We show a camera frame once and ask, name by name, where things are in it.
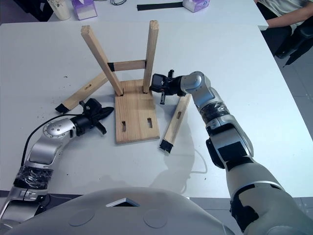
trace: black cable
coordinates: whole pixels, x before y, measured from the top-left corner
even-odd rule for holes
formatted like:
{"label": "black cable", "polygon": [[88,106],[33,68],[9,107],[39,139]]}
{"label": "black cable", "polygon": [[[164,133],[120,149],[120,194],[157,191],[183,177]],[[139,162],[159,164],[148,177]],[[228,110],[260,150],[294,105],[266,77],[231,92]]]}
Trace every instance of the black cable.
{"label": "black cable", "polygon": [[48,121],[44,122],[43,124],[38,126],[32,133],[30,133],[30,135],[28,136],[28,138],[26,140],[26,143],[25,143],[24,152],[23,152],[22,161],[21,161],[21,166],[24,166],[27,146],[28,146],[28,143],[30,141],[30,138],[35,134],[36,131],[39,130],[39,128],[41,128],[42,126],[46,125],[48,122],[50,122],[50,121],[52,121],[54,119],[60,118],[60,117],[64,117],[64,116],[79,116],[79,115],[81,115],[81,114],[62,114],[62,115],[58,115],[58,116],[53,117],[53,118],[49,119]]}
{"label": "black cable", "polygon": [[119,5],[124,4],[126,1],[127,0],[121,0],[121,1],[116,2],[116,0],[110,0],[110,3],[114,6],[119,6]]}

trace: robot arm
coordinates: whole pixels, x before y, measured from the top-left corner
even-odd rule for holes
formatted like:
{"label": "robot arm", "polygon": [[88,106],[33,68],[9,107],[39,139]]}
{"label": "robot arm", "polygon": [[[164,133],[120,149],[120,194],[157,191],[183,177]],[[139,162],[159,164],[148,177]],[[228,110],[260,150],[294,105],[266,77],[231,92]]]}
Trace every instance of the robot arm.
{"label": "robot arm", "polygon": [[14,180],[9,195],[1,209],[3,227],[12,228],[43,211],[42,201],[48,194],[48,183],[56,169],[64,147],[86,130],[97,127],[102,134],[106,129],[99,120],[107,117],[114,108],[102,108],[95,99],[85,104],[84,112],[71,119],[49,122],[42,136],[33,145]]}
{"label": "robot arm", "polygon": [[173,93],[192,95],[209,134],[213,163],[226,170],[231,214],[247,235],[312,234],[313,222],[275,177],[253,159],[253,146],[209,79],[199,71],[173,78],[154,74],[151,90],[162,99]]}

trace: wooden stick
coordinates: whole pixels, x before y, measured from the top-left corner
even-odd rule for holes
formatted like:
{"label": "wooden stick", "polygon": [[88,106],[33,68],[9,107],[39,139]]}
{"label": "wooden stick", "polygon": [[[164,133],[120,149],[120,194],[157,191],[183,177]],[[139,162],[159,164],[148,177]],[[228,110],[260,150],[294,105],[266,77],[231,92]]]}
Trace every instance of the wooden stick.
{"label": "wooden stick", "polygon": [[148,44],[147,44],[147,54],[146,54],[146,69],[143,75],[143,92],[148,93],[151,83],[152,67],[155,60],[155,52],[157,46],[157,35],[158,35],[158,22],[150,21]]}
{"label": "wooden stick", "polygon": [[112,72],[123,70],[139,70],[146,68],[146,60],[132,60],[123,62],[108,63]]}
{"label": "wooden stick", "polygon": [[165,136],[162,140],[162,143],[160,145],[160,148],[171,152],[171,149],[174,145],[179,127],[181,125],[182,119],[186,113],[186,109],[188,107],[189,101],[190,101],[191,95],[187,94],[186,96],[183,96],[179,99],[178,105],[176,107],[176,110],[174,112],[174,115],[172,117],[172,120],[167,128],[167,131],[165,133]]}
{"label": "wooden stick", "polygon": [[123,94],[123,90],[120,82],[118,81],[114,72],[111,71],[108,65],[108,59],[100,46],[99,41],[94,35],[92,28],[89,25],[83,26],[81,30],[82,37],[87,43],[89,49],[93,53],[94,57],[98,61],[100,67],[102,68],[104,74],[107,76],[109,82],[112,84],[116,94],[118,96]]}
{"label": "wooden stick", "polygon": [[69,110],[72,110],[78,105],[79,101],[85,100],[107,81],[108,79],[105,76],[104,72],[101,72],[98,76],[96,76],[90,82],[85,84],[81,89],[75,92],[71,97],[63,101],[62,104],[55,108],[55,110],[63,114],[68,112]]}

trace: background table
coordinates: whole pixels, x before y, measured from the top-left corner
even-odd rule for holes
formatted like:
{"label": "background table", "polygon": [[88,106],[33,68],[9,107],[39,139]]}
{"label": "background table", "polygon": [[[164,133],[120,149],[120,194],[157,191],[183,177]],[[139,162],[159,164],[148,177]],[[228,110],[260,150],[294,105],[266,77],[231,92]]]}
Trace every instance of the background table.
{"label": "background table", "polygon": [[[80,35],[82,22],[15,23],[0,27],[0,189],[10,190],[25,140],[54,108],[100,71]],[[110,61],[145,58],[146,23],[92,23]],[[202,71],[250,137],[255,159],[293,197],[313,196],[313,143],[288,87],[257,26],[160,23],[153,73],[176,76]],[[120,80],[141,79],[143,70],[119,71]],[[114,106],[106,83],[91,97]],[[177,104],[154,94],[161,137]],[[81,113],[75,108],[72,113]],[[208,135],[189,104],[171,155],[161,139],[115,144],[114,114],[64,150],[50,182],[51,193],[102,188],[164,188],[190,197],[229,197],[225,171],[211,162]],[[40,133],[32,139],[30,146]]]}
{"label": "background table", "polygon": [[[210,5],[197,13],[181,8],[157,9],[137,11],[137,4],[177,2],[179,0],[127,0],[123,5],[114,6],[107,1],[95,1],[98,17],[84,20],[85,22],[118,21],[118,22],[146,22],[158,20],[159,22],[194,22],[194,23],[224,23],[224,24],[250,24],[257,25],[261,30],[268,27],[266,20],[260,13],[253,0],[211,0]],[[77,21],[70,0],[67,5],[71,18],[64,21]],[[53,14],[49,21],[60,21]]]}

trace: plywood board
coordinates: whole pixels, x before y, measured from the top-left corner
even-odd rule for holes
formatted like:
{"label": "plywood board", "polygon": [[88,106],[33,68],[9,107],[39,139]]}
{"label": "plywood board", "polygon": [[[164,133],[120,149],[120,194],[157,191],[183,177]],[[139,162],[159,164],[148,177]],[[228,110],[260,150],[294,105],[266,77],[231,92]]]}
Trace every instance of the plywood board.
{"label": "plywood board", "polygon": [[142,92],[143,80],[120,82],[123,95],[115,94],[116,143],[159,139],[152,92]]}

